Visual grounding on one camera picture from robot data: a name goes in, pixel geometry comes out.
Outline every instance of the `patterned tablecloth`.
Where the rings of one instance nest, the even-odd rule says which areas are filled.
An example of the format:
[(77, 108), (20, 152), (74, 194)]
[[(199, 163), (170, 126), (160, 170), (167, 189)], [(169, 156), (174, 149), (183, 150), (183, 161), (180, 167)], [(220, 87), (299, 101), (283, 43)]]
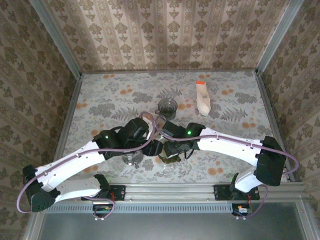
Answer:
[[(253, 71), (119, 73), (83, 75), (64, 155), (79, 149), (101, 130), (124, 126), (141, 111), (155, 115), (163, 97), (178, 103), (175, 124), (196, 122), (219, 132), (249, 139), (272, 136)], [(201, 116), (196, 103), (196, 81), (205, 81), (211, 102), (209, 116)], [(195, 151), (173, 167), (158, 157), (144, 156), (139, 168), (114, 157), (79, 175), (104, 174), (110, 183), (215, 183), (230, 182), (250, 165), (212, 151)]]

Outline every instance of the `patterned wall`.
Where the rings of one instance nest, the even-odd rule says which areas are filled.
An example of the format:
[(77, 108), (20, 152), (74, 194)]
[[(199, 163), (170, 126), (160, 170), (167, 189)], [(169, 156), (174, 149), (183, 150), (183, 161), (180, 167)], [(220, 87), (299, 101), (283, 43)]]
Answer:
[[(27, 0), (0, 0), (0, 239), (16, 240), (21, 170), (53, 160), (75, 79)], [(28, 209), (26, 198), (24, 209)]]
[(82, 72), (255, 68), (288, 0), (45, 0)]
[(320, 219), (320, 1), (305, 0), (263, 79), (287, 151)]

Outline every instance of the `floral wallpaper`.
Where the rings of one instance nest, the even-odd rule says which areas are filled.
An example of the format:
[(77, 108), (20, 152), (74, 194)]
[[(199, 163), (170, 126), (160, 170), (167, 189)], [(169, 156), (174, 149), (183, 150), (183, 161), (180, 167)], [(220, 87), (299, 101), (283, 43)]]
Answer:
[(16, 209), (22, 168), (53, 160), (74, 84), (29, 1), (0, 0), (1, 240), (24, 233), (29, 215)]
[(45, 0), (83, 73), (254, 69), (289, 0)]
[[(197, 109), (196, 81), (205, 81), (211, 111), (207, 117)], [(84, 74), (64, 155), (81, 148), (102, 130), (124, 126), (148, 111), (156, 117), (164, 97), (178, 103), (173, 123), (203, 124), (218, 132), (249, 139), (272, 136), (269, 120), (253, 71), (154, 72)], [(103, 174), (110, 183), (227, 183), (250, 165), (213, 151), (195, 151), (189, 159), (163, 164), (158, 156), (144, 156), (139, 168), (113, 157), (84, 169), (80, 175)]]
[(263, 79), (286, 150), (320, 222), (320, 1), (305, 0)]

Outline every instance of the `gray floral pattern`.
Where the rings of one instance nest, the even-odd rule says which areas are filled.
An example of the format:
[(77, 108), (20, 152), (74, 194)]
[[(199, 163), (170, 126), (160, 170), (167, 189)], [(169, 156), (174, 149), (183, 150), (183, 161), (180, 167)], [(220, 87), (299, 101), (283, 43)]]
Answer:
[[(162, 98), (178, 103), (173, 123), (186, 127), (195, 122), (229, 135), (250, 139), (272, 136), (253, 72), (175, 72), (83, 75), (81, 93), (73, 115), (64, 154), (75, 151), (101, 130), (124, 126), (130, 119), (155, 110)], [(211, 112), (197, 109), (196, 81), (205, 81)], [(164, 165), (158, 157), (144, 156), (140, 168), (121, 157), (91, 167), (79, 175), (104, 174), (111, 183), (213, 183), (229, 182), (249, 167), (245, 162), (217, 152), (195, 151), (191, 158)]]

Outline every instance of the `glass cup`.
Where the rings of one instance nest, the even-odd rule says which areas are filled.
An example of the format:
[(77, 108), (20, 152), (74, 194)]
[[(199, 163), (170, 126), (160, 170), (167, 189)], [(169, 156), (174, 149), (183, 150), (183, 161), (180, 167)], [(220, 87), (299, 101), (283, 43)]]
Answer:
[(155, 114), (163, 115), (167, 120), (172, 120), (176, 117), (177, 108), (178, 104), (173, 98), (163, 98), (158, 103), (158, 109), (155, 110)]

